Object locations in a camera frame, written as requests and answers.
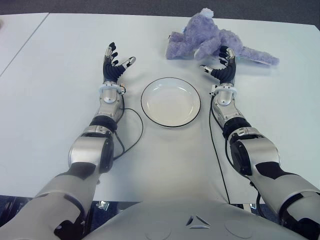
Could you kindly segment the robot right hand black silver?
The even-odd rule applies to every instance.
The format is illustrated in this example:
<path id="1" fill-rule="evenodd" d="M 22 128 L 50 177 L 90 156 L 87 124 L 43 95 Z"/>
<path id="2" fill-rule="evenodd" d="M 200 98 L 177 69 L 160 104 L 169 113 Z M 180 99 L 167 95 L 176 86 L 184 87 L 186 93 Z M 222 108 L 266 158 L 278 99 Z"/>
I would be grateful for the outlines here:
<path id="1" fill-rule="evenodd" d="M 220 84 L 232 84 L 235 82 L 236 75 L 236 55 L 234 51 L 228 46 L 221 46 L 219 49 L 220 63 L 224 66 L 224 68 L 216 69 L 211 68 L 207 65 L 200 65 L 205 73 L 213 76 L 214 78 L 219 80 Z"/>

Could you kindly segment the robot left hand black silver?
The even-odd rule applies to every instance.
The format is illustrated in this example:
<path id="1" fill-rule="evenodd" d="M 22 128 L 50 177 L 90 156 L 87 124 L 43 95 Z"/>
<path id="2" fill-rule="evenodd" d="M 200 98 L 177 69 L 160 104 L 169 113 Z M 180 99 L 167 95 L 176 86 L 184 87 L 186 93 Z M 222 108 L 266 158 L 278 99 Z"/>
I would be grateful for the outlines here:
<path id="1" fill-rule="evenodd" d="M 136 62 L 136 57 L 129 57 L 126 61 L 119 64 L 118 60 L 115 60 L 115 57 L 118 56 L 116 52 L 116 44 L 111 42 L 106 48 L 104 57 L 103 57 L 103 81 L 104 82 L 114 82 L 117 83 L 119 77 L 131 67 Z"/>

